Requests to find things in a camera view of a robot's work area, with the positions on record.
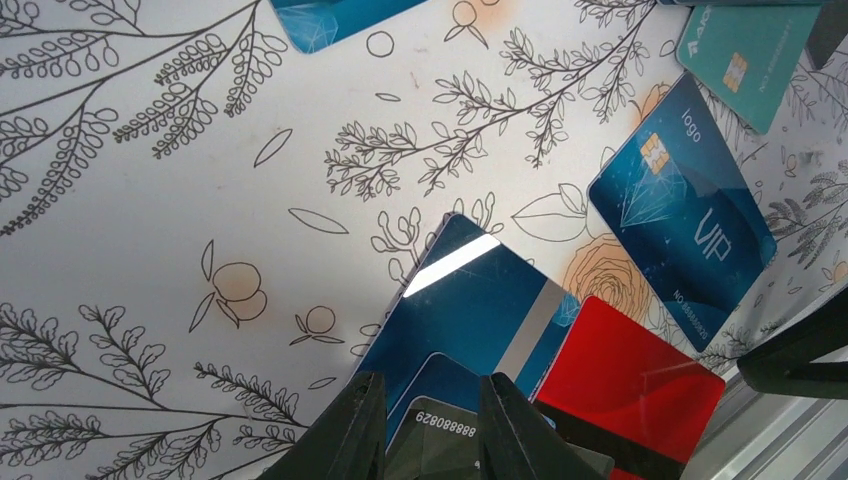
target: card number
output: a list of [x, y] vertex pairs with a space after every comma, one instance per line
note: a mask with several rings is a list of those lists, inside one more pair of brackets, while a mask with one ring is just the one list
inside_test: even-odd
[[465, 435], [469, 438], [473, 437], [474, 434], [477, 433], [477, 429], [470, 425], [463, 425], [459, 422], [454, 422], [453, 420], [425, 412], [418, 412], [418, 415], [415, 416], [415, 421], [423, 423], [424, 425], [441, 428], [449, 432]]

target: orange flower illustration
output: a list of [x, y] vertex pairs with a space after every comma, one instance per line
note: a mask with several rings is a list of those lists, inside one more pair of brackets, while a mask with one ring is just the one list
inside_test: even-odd
[[651, 91], [648, 92], [648, 96], [645, 98], [645, 101], [642, 102], [642, 105], [630, 100], [630, 103], [636, 105], [636, 110], [639, 111], [639, 119], [636, 123], [637, 126], [645, 120], [645, 117], [647, 117], [657, 105], [659, 105], [660, 101], [665, 98], [665, 95], [669, 90], [671, 90], [670, 85], [666, 83], [658, 83], [651, 87]]
[[596, 296], [640, 324], [651, 303], [647, 280], [611, 233], [577, 250], [562, 286], [580, 303]]

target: credit card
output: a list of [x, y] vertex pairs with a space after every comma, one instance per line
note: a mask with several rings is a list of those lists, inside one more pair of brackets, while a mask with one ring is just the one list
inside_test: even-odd
[[477, 414], [421, 396], [386, 453], [386, 480], [477, 480]]
[[477, 375], [503, 372], [529, 397], [578, 305], [474, 222], [453, 215], [357, 371], [384, 375], [389, 411], [433, 352]]
[[[302, 53], [315, 53], [345, 38], [391, 18], [425, 0], [271, 0], [292, 45]], [[391, 37], [372, 41], [369, 51], [376, 57], [394, 49]]]
[[810, 38], [807, 39], [807, 53], [816, 70], [824, 64], [839, 48], [848, 35], [848, 0], [835, 0], [822, 5], [821, 13]]
[[471, 412], [480, 402], [480, 377], [444, 353], [427, 357], [397, 405], [389, 411], [387, 439], [391, 439], [414, 399], [426, 396]]
[[675, 479], [723, 391], [721, 377], [590, 297], [533, 404], [566, 442], [612, 457], [612, 478]]
[[689, 74], [589, 186], [589, 198], [699, 352], [777, 252]]
[[821, 9], [696, 7], [677, 59], [758, 133], [771, 126]]

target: orange fruit illustration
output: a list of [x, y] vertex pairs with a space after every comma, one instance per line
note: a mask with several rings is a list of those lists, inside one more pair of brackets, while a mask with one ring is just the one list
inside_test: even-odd
[[306, 329], [312, 333], [327, 333], [336, 325], [336, 314], [327, 307], [315, 307], [306, 314]]
[[453, 7], [453, 19], [457, 25], [467, 27], [477, 20], [477, 10], [466, 1], [459, 2]]
[[257, 291], [252, 297], [239, 302], [227, 302], [227, 306], [240, 321], [253, 320], [262, 315], [268, 305], [268, 297], [262, 290]]
[[228, 302], [240, 302], [251, 298], [259, 290], [262, 277], [259, 270], [249, 263], [228, 263], [219, 268], [212, 277], [212, 285], [221, 298]]

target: blue card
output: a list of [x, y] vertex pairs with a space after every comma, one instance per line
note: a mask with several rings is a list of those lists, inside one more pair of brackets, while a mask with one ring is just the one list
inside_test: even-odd
[[758, 133], [768, 132], [820, 5], [696, 7], [677, 60]]
[[690, 74], [595, 179], [589, 198], [699, 352], [777, 252]]
[[434, 352], [476, 375], [504, 372], [529, 396], [579, 308], [558, 284], [454, 215], [357, 371], [383, 373], [389, 411]]
[[430, 355], [389, 412], [387, 439], [394, 437], [412, 401], [422, 396], [476, 413], [480, 402], [480, 377], [443, 353]]
[[[271, 0], [292, 45], [303, 53], [315, 53], [391, 18], [425, 0]], [[375, 57], [391, 54], [394, 40], [386, 32], [368, 39]]]

